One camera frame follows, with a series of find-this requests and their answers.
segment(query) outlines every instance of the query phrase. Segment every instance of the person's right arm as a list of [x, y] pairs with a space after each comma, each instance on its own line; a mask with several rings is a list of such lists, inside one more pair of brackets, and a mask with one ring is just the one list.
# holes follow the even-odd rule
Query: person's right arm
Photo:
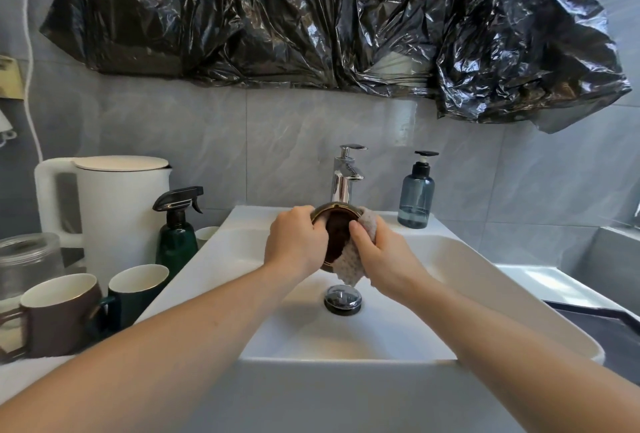
[[529, 432], [638, 432], [640, 388], [434, 279], [378, 218], [351, 237], [373, 286], [418, 315]]

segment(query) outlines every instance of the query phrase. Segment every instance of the gray cloth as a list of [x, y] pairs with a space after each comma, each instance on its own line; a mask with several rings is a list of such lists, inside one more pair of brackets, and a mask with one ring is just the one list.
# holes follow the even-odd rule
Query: gray cloth
[[[376, 242], [376, 213], [364, 207], [359, 207], [363, 211], [358, 222], [366, 229], [371, 241]], [[349, 286], [356, 286], [360, 278], [366, 276], [360, 260], [360, 253], [353, 240], [349, 239], [344, 246], [340, 258], [333, 261], [333, 272]]]

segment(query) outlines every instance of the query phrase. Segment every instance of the brown mug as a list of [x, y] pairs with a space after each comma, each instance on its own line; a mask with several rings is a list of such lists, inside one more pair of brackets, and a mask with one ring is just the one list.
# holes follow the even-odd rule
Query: brown mug
[[60, 276], [32, 288], [20, 297], [19, 307], [0, 314], [0, 326], [20, 318], [24, 345], [5, 352], [0, 363], [21, 357], [74, 354], [94, 340], [90, 324], [99, 320], [96, 307], [102, 293], [95, 276], [85, 273]]
[[311, 221], [315, 222], [318, 217], [328, 214], [326, 221], [326, 232], [329, 234], [329, 244], [324, 256], [324, 263], [320, 269], [333, 273], [333, 261], [340, 258], [346, 243], [351, 239], [349, 232], [349, 222], [362, 217], [362, 210], [346, 202], [329, 202], [311, 212]]

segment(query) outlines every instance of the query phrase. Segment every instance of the white cable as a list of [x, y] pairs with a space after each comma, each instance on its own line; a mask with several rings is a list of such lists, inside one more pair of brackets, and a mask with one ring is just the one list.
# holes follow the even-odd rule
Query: white cable
[[29, 57], [29, 64], [27, 67], [27, 81], [24, 85], [24, 112], [27, 115], [29, 129], [31, 130], [31, 135], [33, 136], [33, 142], [36, 145], [38, 162], [42, 162], [42, 148], [40, 147], [38, 133], [36, 133], [36, 128], [33, 125], [33, 119], [31, 118], [31, 107], [29, 105], [29, 92], [31, 91], [31, 80], [33, 79], [33, 46], [31, 45], [31, 34], [29, 33], [29, 0], [22, 0], [22, 25], [24, 28], [24, 37], [27, 40], [27, 51]]

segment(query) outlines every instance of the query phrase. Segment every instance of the white electric kettle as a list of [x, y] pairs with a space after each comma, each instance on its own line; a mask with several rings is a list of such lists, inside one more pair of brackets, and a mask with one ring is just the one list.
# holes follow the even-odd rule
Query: white electric kettle
[[[155, 263], [164, 215], [152, 210], [169, 190], [169, 162], [147, 156], [53, 158], [35, 169], [42, 232], [60, 236], [62, 247], [84, 248], [87, 272], [103, 291], [117, 273]], [[60, 221], [56, 176], [75, 173], [82, 234], [70, 234]]]

